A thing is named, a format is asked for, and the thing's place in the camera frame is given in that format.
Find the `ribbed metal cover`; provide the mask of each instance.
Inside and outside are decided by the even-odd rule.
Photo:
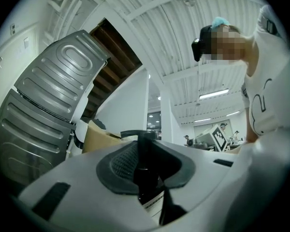
[[[11,89],[0,108],[0,169],[9,179],[30,184],[65,160],[74,129]]]
[[[15,87],[51,113],[71,120],[92,79],[108,59],[84,30],[47,47],[21,74]]]

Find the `ceiling light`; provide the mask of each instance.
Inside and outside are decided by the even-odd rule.
[[[206,121],[206,120],[210,120],[211,118],[206,118],[206,119],[201,119],[201,120],[196,120],[195,122],[201,122],[201,121]]]
[[[224,90],[220,90],[217,92],[213,92],[213,93],[209,93],[206,95],[200,95],[199,100],[205,99],[205,98],[209,98],[209,97],[213,97],[213,96],[217,96],[217,95],[222,95],[222,94],[226,94],[229,92],[229,89],[224,89]]]
[[[233,114],[238,114],[240,111],[237,111],[237,112],[235,112],[235,113],[232,113],[232,114],[228,114],[228,115],[226,115],[226,116],[230,116],[230,115],[233,115]]]

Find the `corrugated ceiling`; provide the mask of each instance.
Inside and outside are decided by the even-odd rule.
[[[224,116],[242,109],[239,90],[245,75],[243,63],[217,65],[193,59],[191,42],[202,27],[216,16],[225,17],[244,35],[252,34],[262,0],[106,0],[117,13],[123,13],[136,28],[144,48],[171,94],[173,113],[180,123],[204,116]],[[92,1],[91,8],[97,6]],[[73,29],[86,18],[78,17]],[[199,96],[228,88],[219,102],[214,99],[199,103]]]

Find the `wooden staircase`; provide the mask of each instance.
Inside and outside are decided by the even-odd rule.
[[[94,117],[102,103],[142,65],[127,42],[106,19],[90,35],[111,57],[93,81],[94,87],[83,113],[85,117]]]

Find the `white bar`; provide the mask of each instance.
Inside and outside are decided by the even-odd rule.
[[[201,119],[201,120],[196,120],[195,122],[201,122],[201,121],[206,121],[206,120],[210,120],[211,118],[206,118],[206,119]]]
[[[77,2],[76,6],[72,10],[72,13],[71,13],[71,15],[70,15],[70,17],[69,17],[69,19],[67,21],[67,24],[66,24],[66,26],[65,26],[65,28],[63,30],[62,37],[66,37],[67,36],[68,31],[69,31],[69,29],[71,27],[71,24],[73,22],[73,19],[76,16],[76,14],[77,14],[77,12],[78,12],[78,10],[80,9],[81,6],[82,6],[82,1],[79,0]]]
[[[235,113],[232,113],[232,114],[228,114],[228,115],[226,115],[226,116],[230,116],[230,115],[233,115],[233,114],[238,114],[240,111],[237,111],[237,112],[235,112]]]
[[[199,100],[205,99],[205,98],[209,98],[209,97],[213,97],[213,96],[217,96],[217,95],[222,95],[222,94],[226,94],[229,92],[229,89],[224,89],[224,90],[220,90],[217,92],[213,92],[213,93],[209,93],[206,95],[200,95]]]

